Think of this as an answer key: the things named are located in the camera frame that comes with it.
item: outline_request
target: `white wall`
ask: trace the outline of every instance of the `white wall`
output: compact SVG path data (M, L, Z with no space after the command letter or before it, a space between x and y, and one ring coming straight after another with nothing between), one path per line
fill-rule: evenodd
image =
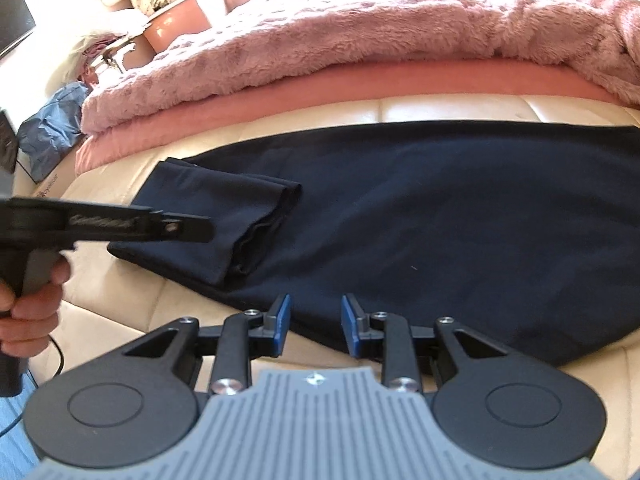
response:
M97 13L108 12L100 0L25 1L35 31L0 60L0 108L7 110L16 128L46 102L45 84L78 40L74 30Z

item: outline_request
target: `pink fluffy blanket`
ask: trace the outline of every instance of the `pink fluffy blanket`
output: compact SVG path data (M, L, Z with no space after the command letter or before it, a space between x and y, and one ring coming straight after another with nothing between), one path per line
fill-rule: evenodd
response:
M640 104L640 0L252 0L84 102L82 130L332 64L494 56L566 64Z

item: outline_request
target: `blue plastic bag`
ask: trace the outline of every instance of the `blue plastic bag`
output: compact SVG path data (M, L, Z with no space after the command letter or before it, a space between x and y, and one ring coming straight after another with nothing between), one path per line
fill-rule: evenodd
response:
M43 181L80 140L82 103L89 92L80 82L66 85L18 128L18 143L31 159L34 181Z

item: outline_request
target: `gray ribbed plate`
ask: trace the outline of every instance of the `gray ribbed plate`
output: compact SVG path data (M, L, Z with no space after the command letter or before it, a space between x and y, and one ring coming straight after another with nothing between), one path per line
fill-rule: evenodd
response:
M45 460L27 479L606 480L587 460L541 472L480 462L445 437L421 395L387 390L370 368L263 371L253 388L213 397L155 459L118 470Z

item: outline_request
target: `blue floor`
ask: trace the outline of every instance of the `blue floor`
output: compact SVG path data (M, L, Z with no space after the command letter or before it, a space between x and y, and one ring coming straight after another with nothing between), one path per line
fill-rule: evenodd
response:
M24 403L35 390L28 374L23 376L22 393L12 399L0 399L0 431L6 428L24 408ZM31 471L38 459L18 424L0 438L0 479L21 480Z

